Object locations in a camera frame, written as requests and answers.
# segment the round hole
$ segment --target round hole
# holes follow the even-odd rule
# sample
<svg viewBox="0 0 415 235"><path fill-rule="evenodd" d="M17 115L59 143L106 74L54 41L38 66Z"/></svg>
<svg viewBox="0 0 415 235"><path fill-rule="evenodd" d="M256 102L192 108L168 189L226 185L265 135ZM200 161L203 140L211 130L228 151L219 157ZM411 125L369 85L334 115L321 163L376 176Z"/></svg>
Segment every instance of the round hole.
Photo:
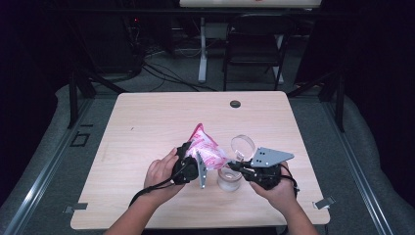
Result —
<svg viewBox="0 0 415 235"><path fill-rule="evenodd" d="M230 105L232 108L238 109L239 107L241 107L241 102L233 100L231 101Z"/></svg>

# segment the plastic bag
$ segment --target plastic bag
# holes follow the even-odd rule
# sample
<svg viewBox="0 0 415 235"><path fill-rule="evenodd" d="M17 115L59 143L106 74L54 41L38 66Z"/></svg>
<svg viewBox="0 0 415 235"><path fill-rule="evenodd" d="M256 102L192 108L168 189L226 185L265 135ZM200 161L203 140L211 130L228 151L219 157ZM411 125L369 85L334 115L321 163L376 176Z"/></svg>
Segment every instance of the plastic bag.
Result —
<svg viewBox="0 0 415 235"><path fill-rule="evenodd" d="M228 162L225 152L205 133L204 126L201 123L196 126L189 141L192 144L187 151L187 155L195 158L196 152L199 152L207 170L222 168Z"/></svg>

